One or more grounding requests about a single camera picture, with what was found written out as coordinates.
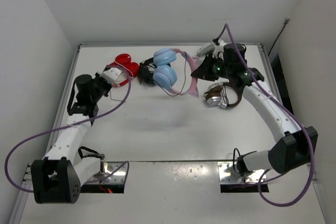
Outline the pink blue cat-ear headphones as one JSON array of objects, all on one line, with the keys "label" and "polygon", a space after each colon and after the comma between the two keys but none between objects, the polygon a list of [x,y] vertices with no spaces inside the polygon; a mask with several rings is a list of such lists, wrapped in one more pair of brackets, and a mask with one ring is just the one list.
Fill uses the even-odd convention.
[{"label": "pink blue cat-ear headphones", "polygon": [[188,63],[191,72],[197,69],[197,62],[199,57],[191,56],[185,51],[177,48],[163,48],[153,55],[153,63],[156,66],[153,72],[153,81],[160,88],[164,89],[171,95],[191,95],[199,98],[199,91],[197,87],[198,79],[192,77],[191,84],[186,91],[177,91],[173,88],[177,81],[177,74],[175,70],[169,66],[170,63],[176,60],[176,54],[180,54]]}]

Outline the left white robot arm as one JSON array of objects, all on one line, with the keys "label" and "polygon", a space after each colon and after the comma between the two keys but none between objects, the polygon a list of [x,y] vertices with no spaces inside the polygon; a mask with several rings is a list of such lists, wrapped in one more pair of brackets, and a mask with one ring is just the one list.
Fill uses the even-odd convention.
[{"label": "left white robot arm", "polygon": [[82,74],[75,78],[67,105],[68,121],[56,142],[41,160],[31,165],[35,202],[38,204],[75,203],[81,186],[101,171],[104,155],[94,152],[75,164],[75,157],[86,132],[98,114],[98,101],[106,97],[117,74]]}]

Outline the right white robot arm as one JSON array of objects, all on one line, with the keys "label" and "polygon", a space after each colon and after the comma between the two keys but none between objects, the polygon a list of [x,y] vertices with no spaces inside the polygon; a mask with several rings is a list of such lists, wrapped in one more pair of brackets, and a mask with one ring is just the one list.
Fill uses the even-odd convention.
[{"label": "right white robot arm", "polygon": [[302,130],[276,104],[278,100],[260,71],[245,68],[245,52],[243,44],[221,41],[216,45],[209,42],[197,51],[197,68],[191,76],[213,82],[204,93],[209,106],[229,110],[242,99],[247,100],[265,121],[276,141],[269,151],[254,151],[240,156],[234,165],[235,172],[245,176],[258,169],[273,169],[278,174],[285,174],[310,162],[318,133],[312,126]]}]

